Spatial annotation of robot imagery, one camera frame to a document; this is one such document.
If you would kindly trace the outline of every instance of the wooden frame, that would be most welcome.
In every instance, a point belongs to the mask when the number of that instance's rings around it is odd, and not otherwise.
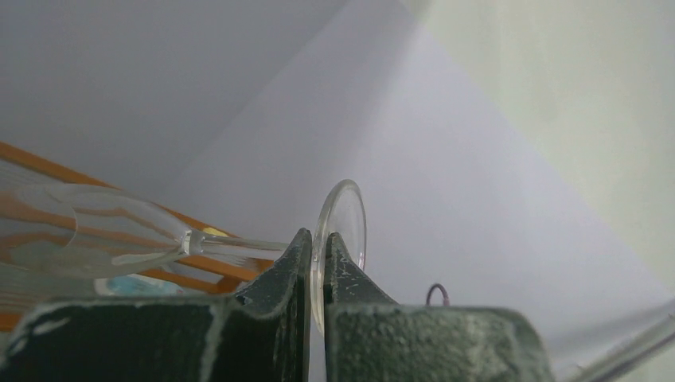
[[[21,315],[16,313],[0,312],[0,332],[10,332],[21,320]]]
[[[88,175],[85,175],[83,173],[71,170],[68,167],[48,161],[47,159],[38,157],[35,154],[31,154],[27,151],[18,149],[17,147],[11,146],[4,142],[0,142],[0,159],[12,162],[28,170],[32,170],[37,173],[42,173],[44,175],[67,183],[100,185],[103,187],[116,188],[113,185],[105,183],[104,181],[100,181],[93,177],[89,177]],[[193,219],[189,216],[183,215],[182,213],[167,208],[164,209],[194,228],[202,230],[205,228],[212,228],[209,225],[202,223],[199,220]],[[222,230],[218,231],[223,232],[226,236],[236,237]],[[274,263],[271,260],[264,260],[264,259],[258,259],[256,261],[259,266],[259,271],[264,271],[265,269],[270,267],[272,263]],[[239,282],[250,281],[259,274],[246,268],[235,267],[233,265],[221,263],[219,261],[199,255],[190,256],[188,258],[181,259],[178,262],[184,265],[188,265],[190,267],[201,269],[203,271],[209,271],[217,275],[221,275],[223,277],[218,283],[213,284],[207,283],[199,279],[194,279],[183,275],[175,275],[157,269],[141,272],[141,275],[170,281],[182,287],[202,290],[207,293],[228,293],[234,291],[236,285]],[[2,317],[3,315],[0,315],[0,322],[3,322]]]

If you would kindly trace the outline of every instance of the glass foot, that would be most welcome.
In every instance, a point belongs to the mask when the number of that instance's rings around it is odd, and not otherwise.
[[[352,261],[365,267],[365,209],[358,185],[349,179],[340,181],[328,194],[318,218],[312,242],[310,298],[312,315],[323,333],[323,278],[326,265],[326,241],[331,233],[342,236]]]

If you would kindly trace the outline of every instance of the white wall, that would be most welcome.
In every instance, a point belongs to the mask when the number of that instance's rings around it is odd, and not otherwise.
[[[156,195],[346,0],[0,4],[0,139]]]
[[[287,240],[314,227],[344,177],[363,189],[367,271],[383,290],[421,303],[438,281],[458,305],[517,309],[558,370],[607,351],[670,297],[389,0],[348,4],[160,201]]]
[[[675,290],[675,2],[404,2]],[[635,380],[672,380],[673,357]]]

